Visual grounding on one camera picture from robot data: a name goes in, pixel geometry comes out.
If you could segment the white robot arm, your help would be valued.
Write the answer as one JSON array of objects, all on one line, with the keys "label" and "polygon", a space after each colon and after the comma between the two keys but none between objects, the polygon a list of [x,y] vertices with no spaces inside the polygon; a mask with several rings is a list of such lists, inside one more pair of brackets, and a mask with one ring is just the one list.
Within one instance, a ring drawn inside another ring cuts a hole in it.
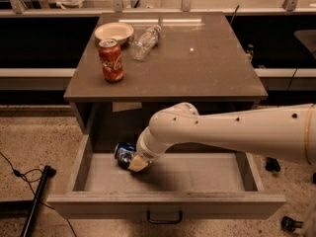
[{"label": "white robot arm", "polygon": [[129,169],[139,172],[170,147],[200,143],[300,164],[316,164],[313,104],[201,115],[190,103],[154,114],[136,143]]}]

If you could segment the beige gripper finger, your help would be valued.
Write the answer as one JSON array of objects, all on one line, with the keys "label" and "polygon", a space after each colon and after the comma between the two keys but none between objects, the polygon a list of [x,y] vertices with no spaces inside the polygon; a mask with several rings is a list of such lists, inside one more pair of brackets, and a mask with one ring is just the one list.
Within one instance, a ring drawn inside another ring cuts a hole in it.
[{"label": "beige gripper finger", "polygon": [[149,165],[149,162],[144,160],[142,157],[135,155],[129,163],[128,169],[132,172],[140,172]]}]

